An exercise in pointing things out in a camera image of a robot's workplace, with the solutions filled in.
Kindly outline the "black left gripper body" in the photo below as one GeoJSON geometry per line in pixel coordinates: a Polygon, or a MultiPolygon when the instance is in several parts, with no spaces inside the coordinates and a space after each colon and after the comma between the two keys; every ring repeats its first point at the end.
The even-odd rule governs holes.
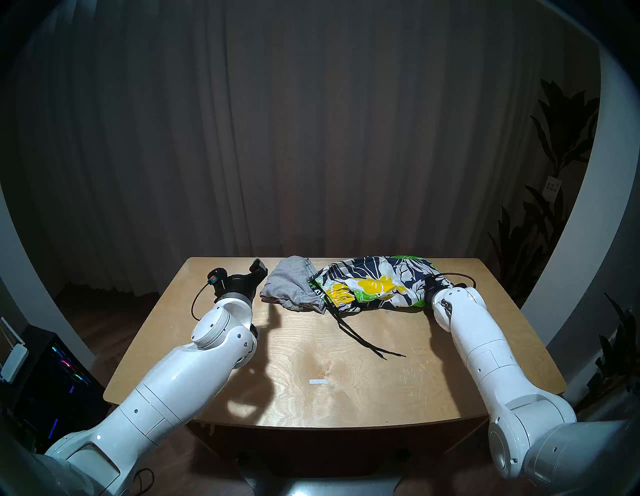
{"type": "Polygon", "coordinates": [[[261,281],[251,281],[250,274],[231,274],[226,271],[214,272],[215,302],[227,297],[244,299],[253,303],[257,287],[261,281]]]}

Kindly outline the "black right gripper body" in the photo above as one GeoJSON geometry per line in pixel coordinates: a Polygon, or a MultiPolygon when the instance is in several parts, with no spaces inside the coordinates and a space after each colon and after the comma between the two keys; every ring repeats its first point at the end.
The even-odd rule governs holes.
{"type": "Polygon", "coordinates": [[[425,276],[423,279],[424,282],[424,308],[432,309],[433,298],[436,293],[444,290],[450,289],[454,287],[454,284],[451,283],[444,276],[425,276]]]}

